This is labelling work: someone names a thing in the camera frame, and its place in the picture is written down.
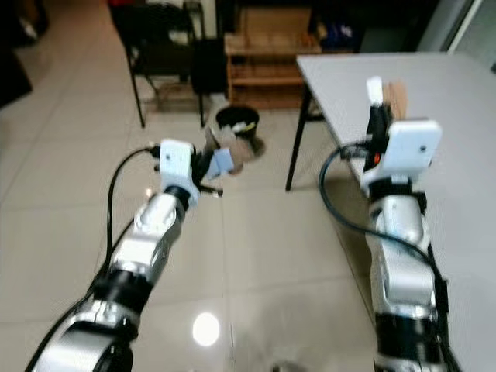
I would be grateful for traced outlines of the brown cardboard box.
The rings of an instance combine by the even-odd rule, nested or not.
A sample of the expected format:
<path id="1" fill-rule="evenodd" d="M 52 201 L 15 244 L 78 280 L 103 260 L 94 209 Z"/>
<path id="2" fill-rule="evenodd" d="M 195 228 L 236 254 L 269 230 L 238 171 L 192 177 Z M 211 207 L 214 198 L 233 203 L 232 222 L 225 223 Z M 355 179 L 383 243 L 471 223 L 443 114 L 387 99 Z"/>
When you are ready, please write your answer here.
<path id="1" fill-rule="evenodd" d="M 246 50 L 313 49 L 316 41 L 308 29 L 311 15 L 309 7 L 242 7 L 236 34 Z"/>

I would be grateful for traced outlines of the black metal chair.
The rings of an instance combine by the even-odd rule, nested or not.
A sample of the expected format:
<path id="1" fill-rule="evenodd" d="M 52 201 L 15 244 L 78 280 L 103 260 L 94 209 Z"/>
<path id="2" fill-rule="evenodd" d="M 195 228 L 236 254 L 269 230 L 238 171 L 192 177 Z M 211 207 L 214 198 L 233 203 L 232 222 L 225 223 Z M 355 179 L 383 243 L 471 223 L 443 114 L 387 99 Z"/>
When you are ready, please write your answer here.
<path id="1" fill-rule="evenodd" d="M 195 28 L 187 10 L 170 3 L 118 5 L 111 8 L 111 21 L 124 47 L 139 126 L 145 128 L 146 120 L 137 78 L 153 86 L 153 77 L 175 77 L 191 86 L 205 127 L 203 92 L 195 71 Z"/>

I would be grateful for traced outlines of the black bag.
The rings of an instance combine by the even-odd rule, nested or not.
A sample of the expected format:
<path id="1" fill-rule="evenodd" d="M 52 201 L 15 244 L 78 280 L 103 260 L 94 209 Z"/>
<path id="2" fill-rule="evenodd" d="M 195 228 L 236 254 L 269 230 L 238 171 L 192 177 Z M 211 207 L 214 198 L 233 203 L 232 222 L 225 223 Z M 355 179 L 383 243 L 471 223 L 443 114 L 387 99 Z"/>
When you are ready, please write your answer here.
<path id="1" fill-rule="evenodd" d="M 226 47 L 221 39 L 194 41 L 191 62 L 192 88 L 198 95 L 226 95 Z"/>

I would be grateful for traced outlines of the black metal table frame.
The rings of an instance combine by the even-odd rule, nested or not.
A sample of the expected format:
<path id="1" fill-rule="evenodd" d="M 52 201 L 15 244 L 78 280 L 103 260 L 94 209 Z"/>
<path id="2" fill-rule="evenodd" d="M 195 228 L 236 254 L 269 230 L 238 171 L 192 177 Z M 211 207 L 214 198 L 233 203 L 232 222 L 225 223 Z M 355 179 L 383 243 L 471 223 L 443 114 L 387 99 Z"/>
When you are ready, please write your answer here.
<path id="1" fill-rule="evenodd" d="M 322 107 L 315 101 L 315 96 L 308 82 L 304 83 L 302 89 L 302 99 L 300 110 L 298 110 L 297 124 L 295 124 L 294 144 L 291 150 L 290 163 L 288 163 L 288 171 L 286 181 L 284 181 L 284 191 L 289 192 L 293 189 L 295 174 L 298 169 L 298 160 L 300 160 L 302 135 L 304 135 L 305 127 L 311 122 L 325 121 L 325 113 Z"/>

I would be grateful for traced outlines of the brown cardboard scrap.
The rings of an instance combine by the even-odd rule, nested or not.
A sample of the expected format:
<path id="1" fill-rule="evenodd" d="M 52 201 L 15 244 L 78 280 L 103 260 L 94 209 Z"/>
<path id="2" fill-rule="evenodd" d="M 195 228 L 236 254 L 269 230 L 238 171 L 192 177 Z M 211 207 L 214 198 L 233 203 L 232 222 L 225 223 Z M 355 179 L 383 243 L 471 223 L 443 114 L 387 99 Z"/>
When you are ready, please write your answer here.
<path id="1" fill-rule="evenodd" d="M 203 133 L 205 134 L 205 149 L 213 151 L 220 148 L 230 149 L 235 167 L 244 166 L 258 158 L 250 139 L 238 137 L 233 129 L 209 126 Z"/>

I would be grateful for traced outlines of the wooden shoe rack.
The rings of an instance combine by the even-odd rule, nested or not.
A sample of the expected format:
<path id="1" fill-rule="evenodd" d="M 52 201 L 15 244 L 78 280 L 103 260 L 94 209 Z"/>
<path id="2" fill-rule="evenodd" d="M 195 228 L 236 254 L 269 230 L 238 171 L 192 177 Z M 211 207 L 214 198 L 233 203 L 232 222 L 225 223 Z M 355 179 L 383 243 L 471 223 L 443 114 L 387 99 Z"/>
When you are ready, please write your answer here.
<path id="1" fill-rule="evenodd" d="M 255 109 L 297 109 L 305 90 L 297 57 L 321 52 L 315 36 L 305 33 L 226 34 L 228 100 Z"/>

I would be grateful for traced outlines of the blue plastic bag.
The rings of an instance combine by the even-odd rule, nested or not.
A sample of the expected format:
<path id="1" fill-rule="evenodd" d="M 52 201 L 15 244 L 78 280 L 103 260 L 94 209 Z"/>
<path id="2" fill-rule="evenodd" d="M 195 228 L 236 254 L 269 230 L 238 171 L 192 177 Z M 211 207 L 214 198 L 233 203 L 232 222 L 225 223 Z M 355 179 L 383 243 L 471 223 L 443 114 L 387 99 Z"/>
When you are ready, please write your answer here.
<path id="1" fill-rule="evenodd" d="M 348 49 L 354 42 L 354 31 L 344 22 L 320 22 L 316 26 L 316 32 L 323 49 Z"/>

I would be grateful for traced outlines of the black rubbish bin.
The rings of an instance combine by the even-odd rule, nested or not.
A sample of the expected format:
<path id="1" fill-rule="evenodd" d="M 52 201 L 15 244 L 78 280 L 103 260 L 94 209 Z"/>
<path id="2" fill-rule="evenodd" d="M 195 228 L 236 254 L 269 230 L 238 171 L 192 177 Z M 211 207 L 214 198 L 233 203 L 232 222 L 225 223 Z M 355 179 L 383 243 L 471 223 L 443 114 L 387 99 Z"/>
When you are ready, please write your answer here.
<path id="1" fill-rule="evenodd" d="M 250 140 L 258 157 L 265 153 L 266 145 L 257 135 L 261 116 L 256 109 L 245 105 L 230 105 L 220 109 L 214 120 L 216 126 L 232 129 L 238 137 Z"/>

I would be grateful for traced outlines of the white sliding door frame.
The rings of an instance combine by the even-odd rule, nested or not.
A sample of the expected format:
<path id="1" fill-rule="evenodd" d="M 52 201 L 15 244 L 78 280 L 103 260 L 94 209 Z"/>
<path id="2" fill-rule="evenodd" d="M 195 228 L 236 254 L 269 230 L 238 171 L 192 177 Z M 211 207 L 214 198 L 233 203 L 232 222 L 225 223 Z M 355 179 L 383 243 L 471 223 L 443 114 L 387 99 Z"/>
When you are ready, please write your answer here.
<path id="1" fill-rule="evenodd" d="M 456 0 L 456 20 L 447 29 L 440 49 L 466 54 L 482 63 L 496 61 L 496 0 Z"/>

